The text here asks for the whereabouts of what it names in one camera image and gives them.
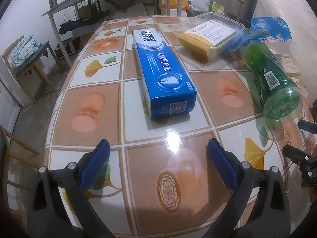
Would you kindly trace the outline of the green plastic bottle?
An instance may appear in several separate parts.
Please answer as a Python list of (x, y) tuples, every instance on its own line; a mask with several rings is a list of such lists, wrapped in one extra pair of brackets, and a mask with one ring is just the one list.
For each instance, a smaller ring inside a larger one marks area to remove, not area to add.
[(241, 58), (253, 73), (264, 118), (271, 124), (293, 121), (303, 108), (296, 83), (288, 77), (264, 42), (251, 40)]

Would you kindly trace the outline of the beige paper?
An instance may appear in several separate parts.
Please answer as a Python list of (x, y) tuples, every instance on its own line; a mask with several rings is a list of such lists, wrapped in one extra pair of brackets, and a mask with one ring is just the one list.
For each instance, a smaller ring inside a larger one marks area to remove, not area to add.
[(299, 84), (299, 77), (301, 75), (300, 70), (299, 70), (298, 66), (296, 66), (293, 63), (292, 59), (289, 57), (288, 54), (282, 53), (281, 64), (282, 64), (282, 67), (283, 67), (284, 71), (288, 75), (288, 77), (290, 79), (292, 79), (292, 81), (297, 85), (301, 95), (302, 96), (308, 95), (308, 93), (306, 92), (305, 88), (303, 88)]

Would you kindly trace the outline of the blue toothpaste box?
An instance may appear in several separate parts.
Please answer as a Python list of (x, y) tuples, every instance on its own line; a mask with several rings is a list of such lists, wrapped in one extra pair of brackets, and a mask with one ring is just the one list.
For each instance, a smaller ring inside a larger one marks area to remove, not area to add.
[(190, 113), (197, 90), (172, 49), (154, 28), (133, 31), (150, 119)]

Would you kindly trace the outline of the blue Yakult plastic bag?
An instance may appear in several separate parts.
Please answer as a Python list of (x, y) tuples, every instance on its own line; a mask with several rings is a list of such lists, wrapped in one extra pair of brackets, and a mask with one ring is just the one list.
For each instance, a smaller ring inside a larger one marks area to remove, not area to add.
[(287, 42), (292, 40), (287, 22), (280, 17), (257, 17), (251, 20), (251, 29), (262, 41)]

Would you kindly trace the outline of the white yellow medicine box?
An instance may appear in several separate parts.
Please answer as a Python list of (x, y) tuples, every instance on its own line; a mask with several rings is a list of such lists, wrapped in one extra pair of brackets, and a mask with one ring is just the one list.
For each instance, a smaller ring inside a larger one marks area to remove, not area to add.
[(217, 57), (228, 42), (236, 35), (236, 30), (214, 20), (201, 23), (183, 31), (177, 38), (192, 55), (211, 60)]

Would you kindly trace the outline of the clear plastic food container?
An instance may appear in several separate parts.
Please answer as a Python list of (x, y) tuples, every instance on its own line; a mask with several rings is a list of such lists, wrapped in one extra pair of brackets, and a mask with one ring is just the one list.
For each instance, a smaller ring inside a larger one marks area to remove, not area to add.
[(197, 61), (207, 63), (229, 49), (245, 31), (245, 25), (228, 17), (206, 12), (172, 26), (171, 32)]

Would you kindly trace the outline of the wooden chair black seat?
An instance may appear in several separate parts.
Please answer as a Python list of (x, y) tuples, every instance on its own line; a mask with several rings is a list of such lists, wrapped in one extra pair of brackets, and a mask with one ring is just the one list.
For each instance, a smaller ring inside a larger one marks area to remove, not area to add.
[[(209, 5), (209, 12), (212, 12), (213, 8), (213, 2), (214, 0), (210, 0), (210, 5)], [(233, 12), (229, 12), (232, 3), (238, 3), (238, 11), (236, 12), (236, 16), (233, 15)], [(225, 4), (223, 5), (224, 9), (226, 10), (226, 14), (229, 18), (235, 18), (237, 22), (239, 22), (242, 19), (242, 11), (243, 11), (243, 6), (248, 3), (247, 0), (226, 0)]]

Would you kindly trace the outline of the wooden chair with cushion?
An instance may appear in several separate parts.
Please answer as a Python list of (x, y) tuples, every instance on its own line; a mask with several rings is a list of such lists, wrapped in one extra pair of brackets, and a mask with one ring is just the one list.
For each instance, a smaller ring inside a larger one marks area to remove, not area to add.
[(55, 91), (55, 86), (48, 79), (47, 74), (43, 72), (39, 65), (40, 58), (42, 56), (47, 57), (49, 54), (52, 55), (57, 65), (61, 66), (61, 62), (54, 53), (49, 42), (42, 44), (38, 40), (33, 39), (33, 36), (20, 36), (15, 42), (7, 47), (2, 55), (14, 80), (17, 81), (23, 92), (25, 92), (32, 102), (36, 102), (36, 99), (24, 86), (20, 78), (31, 71), (35, 71), (39, 77), (46, 82), (53, 91)]

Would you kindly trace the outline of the black cloth on shelf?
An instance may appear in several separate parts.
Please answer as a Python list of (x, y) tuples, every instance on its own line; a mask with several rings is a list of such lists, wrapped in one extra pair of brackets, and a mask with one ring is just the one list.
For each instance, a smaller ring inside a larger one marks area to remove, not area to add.
[(59, 34), (64, 35), (68, 31), (73, 31), (83, 26), (101, 23), (104, 21), (103, 19), (108, 16), (111, 16), (111, 10), (102, 11), (101, 15), (85, 17), (75, 21), (69, 20), (60, 25)]

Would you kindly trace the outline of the yellow plastic bag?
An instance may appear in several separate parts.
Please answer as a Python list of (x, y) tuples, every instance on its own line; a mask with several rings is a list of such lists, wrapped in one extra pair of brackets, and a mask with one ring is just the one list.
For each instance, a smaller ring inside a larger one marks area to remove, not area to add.
[[(167, 1), (168, 0), (162, 0), (162, 4), (160, 7), (167, 9)], [(169, 0), (170, 2), (170, 8), (171, 9), (177, 9), (178, 8), (178, 0)], [(189, 3), (187, 0), (182, 0), (182, 9), (188, 7)]]

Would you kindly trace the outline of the steel thermos bottle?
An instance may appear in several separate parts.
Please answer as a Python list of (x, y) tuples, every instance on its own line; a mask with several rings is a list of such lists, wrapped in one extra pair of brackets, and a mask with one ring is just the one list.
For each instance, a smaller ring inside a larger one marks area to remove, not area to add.
[(48, 1), (49, 1), (49, 6), (51, 9), (53, 9), (54, 7), (58, 5), (57, 0), (48, 0)]

